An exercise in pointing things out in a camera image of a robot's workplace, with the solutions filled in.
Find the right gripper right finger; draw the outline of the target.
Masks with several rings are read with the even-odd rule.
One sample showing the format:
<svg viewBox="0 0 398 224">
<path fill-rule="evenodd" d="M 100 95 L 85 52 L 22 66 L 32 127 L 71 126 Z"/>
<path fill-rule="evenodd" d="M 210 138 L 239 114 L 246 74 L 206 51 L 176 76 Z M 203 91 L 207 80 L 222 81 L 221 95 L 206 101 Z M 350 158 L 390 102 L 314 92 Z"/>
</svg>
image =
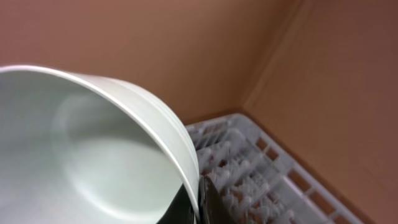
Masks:
<svg viewBox="0 0 398 224">
<path fill-rule="evenodd" d="M 199 209 L 202 224 L 236 224 L 215 185 L 206 176 L 200 177 Z"/>
</svg>

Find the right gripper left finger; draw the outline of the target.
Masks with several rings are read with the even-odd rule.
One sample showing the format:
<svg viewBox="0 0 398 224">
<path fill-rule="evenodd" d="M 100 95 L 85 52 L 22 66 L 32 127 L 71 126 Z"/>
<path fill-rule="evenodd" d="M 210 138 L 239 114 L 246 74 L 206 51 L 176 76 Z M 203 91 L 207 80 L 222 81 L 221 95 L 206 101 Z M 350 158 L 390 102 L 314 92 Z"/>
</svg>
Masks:
<svg viewBox="0 0 398 224">
<path fill-rule="evenodd" d="M 182 185 L 157 224 L 194 224 L 195 214 L 190 198 Z"/>
</svg>

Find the green bowl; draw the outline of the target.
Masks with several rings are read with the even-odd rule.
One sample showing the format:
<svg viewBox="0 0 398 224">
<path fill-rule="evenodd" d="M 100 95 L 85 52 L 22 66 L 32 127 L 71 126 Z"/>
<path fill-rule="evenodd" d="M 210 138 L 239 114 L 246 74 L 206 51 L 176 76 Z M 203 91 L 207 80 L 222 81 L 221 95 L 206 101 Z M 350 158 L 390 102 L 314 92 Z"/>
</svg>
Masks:
<svg viewBox="0 0 398 224">
<path fill-rule="evenodd" d="M 2 223 L 157 223 L 199 167 L 178 116 L 138 85 L 1 68 Z"/>
</svg>

